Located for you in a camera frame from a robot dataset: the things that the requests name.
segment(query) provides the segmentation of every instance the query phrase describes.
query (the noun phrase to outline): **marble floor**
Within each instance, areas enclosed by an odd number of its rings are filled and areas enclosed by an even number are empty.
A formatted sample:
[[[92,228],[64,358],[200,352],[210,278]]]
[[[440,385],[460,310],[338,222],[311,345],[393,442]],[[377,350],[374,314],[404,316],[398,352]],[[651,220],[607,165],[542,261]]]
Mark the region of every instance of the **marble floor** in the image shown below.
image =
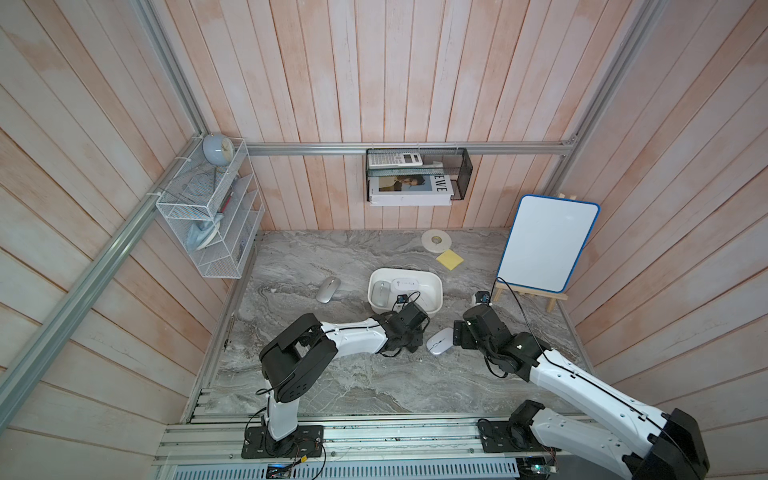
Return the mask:
[[[488,290],[495,278],[508,229],[449,232],[452,249],[465,261],[449,271],[421,245],[422,231],[356,230],[269,232],[258,254],[247,291],[237,312],[227,348],[212,383],[206,413],[244,414],[264,405],[254,393],[263,386],[259,352],[274,336],[304,313],[334,323],[365,319],[372,312],[366,299],[371,273],[381,267],[426,270],[443,282],[443,307],[425,332],[425,341],[470,307],[476,290]],[[315,300],[328,276],[342,285],[333,299]],[[521,296],[537,336],[549,341],[584,368],[578,345],[559,309],[546,313],[546,299]],[[511,294],[494,305],[514,333],[525,330]],[[396,358],[353,355],[335,360],[302,397],[300,415],[376,413],[473,413],[509,415],[525,399],[543,402],[561,413],[576,409],[554,394],[516,376],[497,379],[477,351],[450,349],[433,356],[420,348]]]

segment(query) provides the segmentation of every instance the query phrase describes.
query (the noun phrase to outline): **wooden wall panel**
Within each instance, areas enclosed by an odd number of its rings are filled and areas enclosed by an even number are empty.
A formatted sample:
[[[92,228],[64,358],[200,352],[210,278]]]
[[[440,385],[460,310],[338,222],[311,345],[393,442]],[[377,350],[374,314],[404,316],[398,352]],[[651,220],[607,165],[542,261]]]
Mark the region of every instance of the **wooden wall panel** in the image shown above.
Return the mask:
[[[678,36],[695,31],[713,1],[684,5],[698,23]],[[641,4],[153,2],[212,129],[304,142],[568,138]],[[272,157],[257,176],[264,224],[278,230],[504,227],[558,160],[473,157],[467,198],[450,207],[371,207],[354,156]]]
[[[5,371],[194,128],[127,2],[3,2],[0,63]],[[3,478],[146,474],[227,291],[165,228],[151,225],[0,436]]]
[[[671,2],[562,187],[602,206],[565,304],[598,375],[696,417],[717,477],[768,473],[728,458],[766,439],[766,28]]]

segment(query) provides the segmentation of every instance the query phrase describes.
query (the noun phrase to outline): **book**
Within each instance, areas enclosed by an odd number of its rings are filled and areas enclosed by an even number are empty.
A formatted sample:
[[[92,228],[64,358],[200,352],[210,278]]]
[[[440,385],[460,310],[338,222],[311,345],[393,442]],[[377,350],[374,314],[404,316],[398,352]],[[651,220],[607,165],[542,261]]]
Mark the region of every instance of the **book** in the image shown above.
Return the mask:
[[[371,177],[370,199],[374,206],[451,204],[453,186],[446,175],[398,175]]]

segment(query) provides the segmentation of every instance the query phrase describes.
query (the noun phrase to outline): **paper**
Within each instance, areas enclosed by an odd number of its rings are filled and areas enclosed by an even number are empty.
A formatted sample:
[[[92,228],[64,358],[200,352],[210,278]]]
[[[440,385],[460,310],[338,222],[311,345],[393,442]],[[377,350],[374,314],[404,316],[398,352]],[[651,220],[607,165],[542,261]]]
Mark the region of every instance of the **paper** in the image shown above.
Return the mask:
[[[439,257],[437,257],[437,261],[445,265],[445,268],[448,270],[455,269],[461,262],[464,261],[463,258],[461,258],[456,252],[453,250],[446,250],[445,252],[441,253]]]

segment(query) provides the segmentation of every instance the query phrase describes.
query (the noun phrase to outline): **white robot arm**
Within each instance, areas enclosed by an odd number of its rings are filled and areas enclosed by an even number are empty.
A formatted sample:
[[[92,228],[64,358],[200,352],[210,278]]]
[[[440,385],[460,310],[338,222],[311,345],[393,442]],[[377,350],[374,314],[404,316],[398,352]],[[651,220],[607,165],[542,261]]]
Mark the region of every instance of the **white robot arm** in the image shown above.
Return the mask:
[[[265,445],[258,452],[290,456],[298,442],[309,440],[304,438],[309,433],[297,431],[299,398],[328,364],[354,353],[399,353],[403,348],[415,352],[423,343],[425,320],[426,313],[415,303],[406,304],[399,313],[375,315],[357,323],[320,322],[312,313],[299,317],[260,354],[266,379],[260,393],[268,395],[266,431],[258,439],[249,437],[246,428],[243,457],[253,458],[245,457],[250,441]],[[463,320],[454,323],[452,343],[481,351],[506,374],[555,393],[607,429],[565,418],[526,400],[503,422],[504,428],[486,432],[482,421],[478,422],[484,448],[487,437],[502,432],[503,442],[512,447],[510,452],[531,451],[540,445],[563,449],[622,478],[701,480],[709,470],[700,430],[692,417],[677,409],[667,414],[632,399],[573,365],[531,333],[513,335],[488,303],[473,306]]]
[[[281,452],[294,445],[290,435],[298,425],[299,398],[328,364],[355,353],[380,353],[423,344],[422,322],[429,317],[414,302],[397,313],[374,315],[356,323],[320,322],[312,313],[299,317],[265,346],[259,358],[268,395],[266,427],[269,448]]]
[[[553,392],[607,429],[526,400],[504,432],[517,448],[525,450],[536,441],[586,458],[622,478],[701,480],[709,470],[698,424],[690,415],[677,409],[667,414],[639,402],[532,334],[511,334],[487,303],[473,306],[455,322],[453,344],[480,350],[503,372]],[[478,427],[483,433],[483,425]]]

